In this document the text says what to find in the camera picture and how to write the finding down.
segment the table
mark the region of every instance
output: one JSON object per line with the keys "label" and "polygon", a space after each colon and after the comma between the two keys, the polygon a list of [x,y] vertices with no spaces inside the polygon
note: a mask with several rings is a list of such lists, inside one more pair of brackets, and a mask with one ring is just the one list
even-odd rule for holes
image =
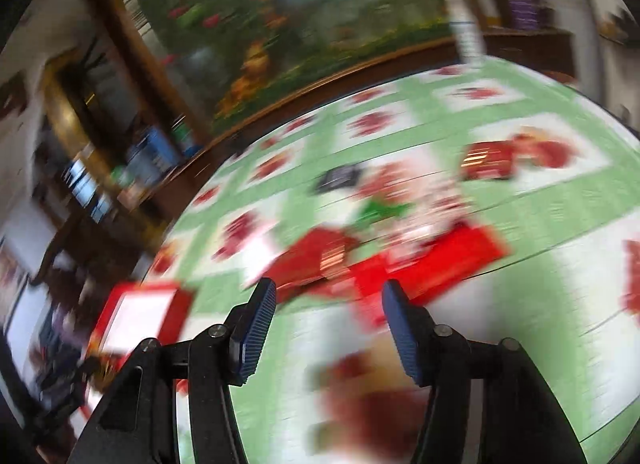
{"label": "table", "polygon": [[[457,176],[465,145],[541,127],[570,140],[577,156],[560,169],[522,166],[509,181],[460,182],[472,219],[490,224],[510,254],[428,308],[436,322],[467,338],[519,339],[589,462],[607,462],[640,417],[640,318],[625,307],[635,288],[630,253],[640,240],[639,143],[587,98],[522,66],[488,58],[480,70],[445,74],[422,72],[332,102],[227,161],[167,236],[164,267],[152,268],[146,279],[177,278],[196,290],[182,333],[190,338],[247,300],[251,289],[242,290],[243,282],[255,276],[243,269],[249,257],[285,249],[315,225],[353,220],[361,203],[348,192],[314,192],[325,171],[399,160],[423,176]],[[462,97],[461,87],[489,95]],[[393,118],[375,130],[376,123],[360,119],[373,111]],[[369,126],[369,135],[351,137],[353,129]],[[289,155],[283,165],[252,179],[283,150]],[[271,245],[249,255],[216,255],[224,226],[248,209],[269,224]],[[372,241],[356,255],[379,249]],[[274,317],[257,373],[232,391],[249,462],[331,455],[331,444],[329,453],[311,451],[328,417],[314,372],[371,344],[376,354],[393,357],[388,341],[353,317],[352,305],[304,295]],[[178,434],[181,459],[192,462],[186,399],[178,399]]]}

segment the screw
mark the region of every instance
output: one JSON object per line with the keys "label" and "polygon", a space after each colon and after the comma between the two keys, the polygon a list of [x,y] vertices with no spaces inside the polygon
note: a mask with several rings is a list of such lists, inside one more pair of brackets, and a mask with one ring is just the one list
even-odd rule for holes
{"label": "screw", "polygon": [[222,336],[226,334],[226,327],[223,324],[218,323],[217,325],[210,326],[207,332],[212,338],[222,338]]}
{"label": "screw", "polygon": [[436,325],[433,331],[436,333],[436,336],[440,336],[441,338],[446,338],[453,333],[453,329],[449,325]]}
{"label": "screw", "polygon": [[143,339],[141,344],[142,344],[142,351],[148,352],[150,349],[156,346],[156,340],[153,338]]}
{"label": "screw", "polygon": [[520,350],[520,343],[513,338],[505,338],[502,340],[502,346],[511,352]]}

